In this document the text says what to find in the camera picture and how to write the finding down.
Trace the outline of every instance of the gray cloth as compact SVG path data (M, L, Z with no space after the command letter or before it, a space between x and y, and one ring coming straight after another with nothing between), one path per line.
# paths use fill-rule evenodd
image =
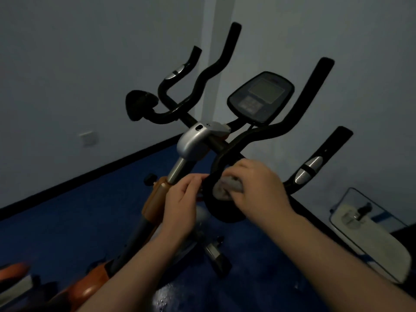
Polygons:
M234 176L222 176L212 188L212 195L218 200L230 201L230 191L243 193L241 180Z

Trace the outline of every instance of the hand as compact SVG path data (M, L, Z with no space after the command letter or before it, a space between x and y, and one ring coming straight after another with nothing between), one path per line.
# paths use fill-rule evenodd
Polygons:
M242 159L225 169L222 175L241 179L244 193L231 191L230 194L243 214L261 229L278 225L276 221L286 221L291 215L296 215L282 181L263 163Z
M161 235L183 241L195 226L196 195L208 174L188 174L166 194Z

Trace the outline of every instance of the person's left hand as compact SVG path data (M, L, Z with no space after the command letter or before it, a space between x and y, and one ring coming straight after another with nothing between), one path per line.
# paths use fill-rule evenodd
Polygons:
M183 241L195 226L196 195L209 174L188 174L166 194L161 234Z

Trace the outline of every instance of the floor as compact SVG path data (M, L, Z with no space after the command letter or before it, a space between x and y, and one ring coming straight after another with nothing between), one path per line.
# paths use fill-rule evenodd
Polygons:
M0 265L26 261L43 283L60 289L82 278L89 264L117 256L151 192L148 173L169 173L175 146L3 220ZM194 171L209 172L214 154ZM206 234L225 236L221 251L230 274L219 279L203 251L194 248L171 267L153 298L154 311L327 311L289 259L245 220L225 224L211 217Z

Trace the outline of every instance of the baseboard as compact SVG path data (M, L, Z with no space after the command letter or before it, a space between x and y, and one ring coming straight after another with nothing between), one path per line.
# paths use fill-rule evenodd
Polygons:
M30 209L40 203L43 203L49 199L57 197L67 191L75 189L85 183L88 183L96 178L99 178L105 174L116 171L119 168L122 168L128 164L136 162L137 160L143 159L153 153L156 153L160 150L163 150L167 147L173 146L179 140L181 135L174 136L165 141L159 142L153 146L150 146L146 149L135 152L129 156L123 157L117 161L111 162L104 166L101 166L93 171L80 175L76 178L72 178L64 183L46 189L40 193L34 194L30 197L27 197L23 200L0 208L0 221L7 219L17 213Z

